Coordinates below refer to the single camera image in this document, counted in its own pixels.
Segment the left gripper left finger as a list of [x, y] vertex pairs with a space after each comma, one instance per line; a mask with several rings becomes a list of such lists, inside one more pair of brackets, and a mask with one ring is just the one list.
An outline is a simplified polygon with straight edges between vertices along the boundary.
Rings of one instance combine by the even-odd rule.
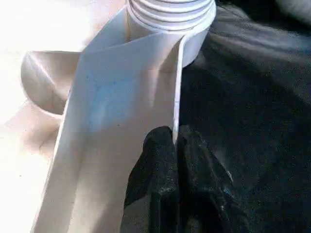
[[176, 233], [179, 225], [177, 154], [167, 126], [151, 130], [126, 189], [122, 233]]

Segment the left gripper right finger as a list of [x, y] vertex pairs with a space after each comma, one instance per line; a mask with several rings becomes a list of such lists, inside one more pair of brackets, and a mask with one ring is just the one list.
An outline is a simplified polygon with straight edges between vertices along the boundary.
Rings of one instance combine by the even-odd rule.
[[189, 126], [177, 139], [180, 229], [183, 233], [248, 233], [249, 218], [237, 201], [230, 175]]

